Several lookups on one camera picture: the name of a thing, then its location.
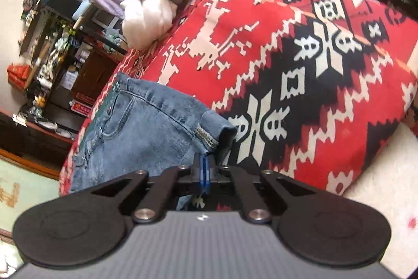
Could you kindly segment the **blue denim jeans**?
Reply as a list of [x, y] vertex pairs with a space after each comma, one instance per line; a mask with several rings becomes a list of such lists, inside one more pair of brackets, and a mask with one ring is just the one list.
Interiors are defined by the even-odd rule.
[[171, 166], [193, 163], [195, 153], [222, 162], [237, 128], [192, 96], [119, 73], [109, 116], [84, 133], [72, 156], [70, 193], [145, 170], [158, 176]]

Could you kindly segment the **green cutting mat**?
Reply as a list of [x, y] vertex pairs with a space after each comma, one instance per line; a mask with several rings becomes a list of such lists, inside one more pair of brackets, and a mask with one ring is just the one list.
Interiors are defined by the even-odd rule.
[[107, 93], [101, 98], [101, 102], [93, 110], [91, 122], [86, 129], [86, 134], [91, 134], [96, 129], [96, 126], [109, 116], [108, 111], [112, 111], [113, 102], [115, 97], [118, 95], [119, 88], [119, 81], [114, 81], [112, 86], [108, 88]]

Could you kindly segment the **red white sign box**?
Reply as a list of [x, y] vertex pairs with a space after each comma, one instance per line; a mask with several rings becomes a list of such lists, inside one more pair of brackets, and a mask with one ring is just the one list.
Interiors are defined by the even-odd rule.
[[71, 111], [73, 111], [73, 112], [75, 112], [77, 114], [80, 114], [80, 115], [82, 115], [84, 117], [88, 117], [89, 114], [90, 114], [90, 112], [91, 112], [91, 110], [92, 110], [92, 107], [91, 106], [86, 105], [86, 104], [83, 104], [83, 103], [81, 103], [81, 102], [79, 102], [77, 100], [70, 101], [69, 102], [69, 105], [70, 105]]

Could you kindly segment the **red patterned blanket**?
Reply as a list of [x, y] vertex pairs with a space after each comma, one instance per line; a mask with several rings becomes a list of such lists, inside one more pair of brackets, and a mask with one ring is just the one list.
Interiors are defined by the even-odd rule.
[[[417, 23], [376, 0], [189, 0], [119, 73], [192, 96], [237, 128], [221, 164], [342, 194], [417, 92]], [[69, 194], [91, 116], [60, 172]]]

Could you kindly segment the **brown wooden drawer cabinet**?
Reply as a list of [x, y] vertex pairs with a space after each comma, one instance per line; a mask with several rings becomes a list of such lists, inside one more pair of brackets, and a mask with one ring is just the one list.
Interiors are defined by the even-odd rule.
[[72, 86], [72, 95], [75, 100], [93, 105], [123, 56], [119, 52], [107, 53], [102, 49], [82, 46], [76, 58], [81, 66]]

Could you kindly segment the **white cardboard box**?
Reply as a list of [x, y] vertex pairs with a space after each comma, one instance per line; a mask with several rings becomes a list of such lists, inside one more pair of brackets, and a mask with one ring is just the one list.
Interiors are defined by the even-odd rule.
[[72, 90], [75, 81], [79, 75], [78, 71], [66, 71], [60, 81], [60, 86], [67, 89], [68, 91]]

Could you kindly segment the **white cloth bundle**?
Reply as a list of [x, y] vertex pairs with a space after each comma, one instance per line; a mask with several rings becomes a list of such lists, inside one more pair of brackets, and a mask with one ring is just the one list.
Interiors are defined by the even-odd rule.
[[123, 36], [130, 49], [148, 49], [169, 31], [177, 5], [170, 0], [124, 0]]

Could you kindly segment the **wooden chair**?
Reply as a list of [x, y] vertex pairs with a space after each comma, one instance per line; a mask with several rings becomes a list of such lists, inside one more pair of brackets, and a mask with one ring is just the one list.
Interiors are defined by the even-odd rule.
[[80, 30], [91, 36], [110, 51], [125, 54], [128, 50], [122, 32], [122, 20], [92, 4], [89, 0], [82, 0], [72, 19], [74, 30]]

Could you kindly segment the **red bag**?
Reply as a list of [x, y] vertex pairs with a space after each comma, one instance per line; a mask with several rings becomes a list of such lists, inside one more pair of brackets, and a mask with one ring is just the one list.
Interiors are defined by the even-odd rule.
[[9, 84], [19, 90], [23, 90], [31, 70], [32, 68], [28, 64], [10, 64], [7, 68]]

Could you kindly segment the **dark cluttered shelf unit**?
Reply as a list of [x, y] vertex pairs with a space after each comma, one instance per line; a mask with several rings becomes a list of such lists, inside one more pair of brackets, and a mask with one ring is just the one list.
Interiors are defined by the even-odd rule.
[[81, 0], [23, 0], [24, 25], [19, 47], [21, 54], [31, 60], [23, 85], [27, 116], [43, 117], [65, 63], [81, 44], [71, 19], [80, 3]]

